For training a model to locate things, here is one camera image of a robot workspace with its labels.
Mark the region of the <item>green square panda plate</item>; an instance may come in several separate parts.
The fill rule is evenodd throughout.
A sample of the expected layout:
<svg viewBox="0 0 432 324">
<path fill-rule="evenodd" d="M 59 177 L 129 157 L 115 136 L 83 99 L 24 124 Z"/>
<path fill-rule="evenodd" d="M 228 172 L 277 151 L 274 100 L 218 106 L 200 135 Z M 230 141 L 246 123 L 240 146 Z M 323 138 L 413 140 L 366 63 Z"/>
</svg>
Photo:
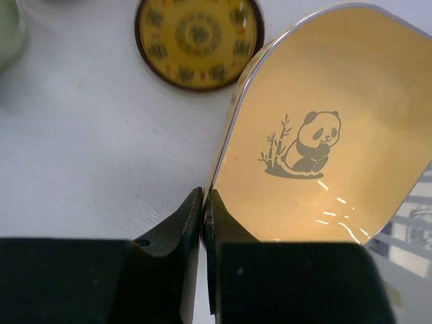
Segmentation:
<svg viewBox="0 0 432 324">
<path fill-rule="evenodd" d="M 16 0 L 1 1 L 1 70 L 17 59 L 27 39 L 24 14 Z"/>
</svg>

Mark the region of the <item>gold square panda plate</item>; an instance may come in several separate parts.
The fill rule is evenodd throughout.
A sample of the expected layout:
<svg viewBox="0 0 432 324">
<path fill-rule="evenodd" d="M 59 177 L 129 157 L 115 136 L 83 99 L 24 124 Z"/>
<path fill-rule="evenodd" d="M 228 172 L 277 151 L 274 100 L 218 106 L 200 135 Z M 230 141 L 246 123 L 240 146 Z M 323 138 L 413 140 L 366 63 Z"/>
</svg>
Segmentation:
<svg viewBox="0 0 432 324">
<path fill-rule="evenodd" d="M 431 36 L 368 3 L 316 11 L 262 48 L 209 184 L 262 242 L 367 243 L 431 162 Z"/>
</svg>

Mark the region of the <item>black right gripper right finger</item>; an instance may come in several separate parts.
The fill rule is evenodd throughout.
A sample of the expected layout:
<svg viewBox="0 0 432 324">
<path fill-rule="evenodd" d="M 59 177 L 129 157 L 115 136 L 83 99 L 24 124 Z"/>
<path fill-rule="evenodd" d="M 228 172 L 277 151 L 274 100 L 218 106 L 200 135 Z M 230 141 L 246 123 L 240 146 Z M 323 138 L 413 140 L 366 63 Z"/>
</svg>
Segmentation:
<svg viewBox="0 0 432 324">
<path fill-rule="evenodd" d="M 201 223 L 201 240 L 207 254 L 207 285 L 210 313 L 218 319 L 220 283 L 218 266 L 224 243 L 256 243 L 258 240 L 228 212 L 216 189 L 206 198 Z"/>
</svg>

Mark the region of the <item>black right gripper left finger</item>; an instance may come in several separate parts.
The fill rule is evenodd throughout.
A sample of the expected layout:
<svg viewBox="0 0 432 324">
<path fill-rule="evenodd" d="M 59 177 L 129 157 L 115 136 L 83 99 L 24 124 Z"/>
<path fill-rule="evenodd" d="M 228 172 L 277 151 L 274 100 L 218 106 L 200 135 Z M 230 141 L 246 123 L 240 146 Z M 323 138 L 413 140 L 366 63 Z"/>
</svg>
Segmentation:
<svg viewBox="0 0 432 324">
<path fill-rule="evenodd" d="M 203 189 L 193 189 L 176 211 L 135 239 L 146 257 L 139 292 L 151 323 L 193 320 L 202 203 Z"/>
</svg>

